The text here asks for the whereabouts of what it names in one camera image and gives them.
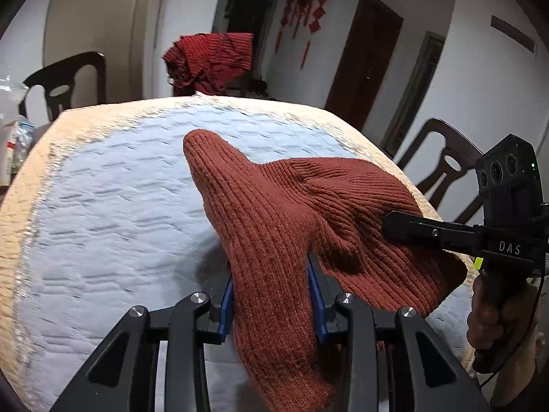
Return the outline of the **person right hand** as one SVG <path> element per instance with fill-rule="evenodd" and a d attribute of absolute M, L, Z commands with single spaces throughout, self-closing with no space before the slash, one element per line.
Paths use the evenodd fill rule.
<path fill-rule="evenodd" d="M 511 349 L 535 345 L 538 324 L 537 289 L 524 282 L 517 291 L 497 295 L 483 273 L 473 284 L 472 310 L 467 318 L 467 340 L 476 350 L 487 350 L 495 342 L 507 342 Z"/>

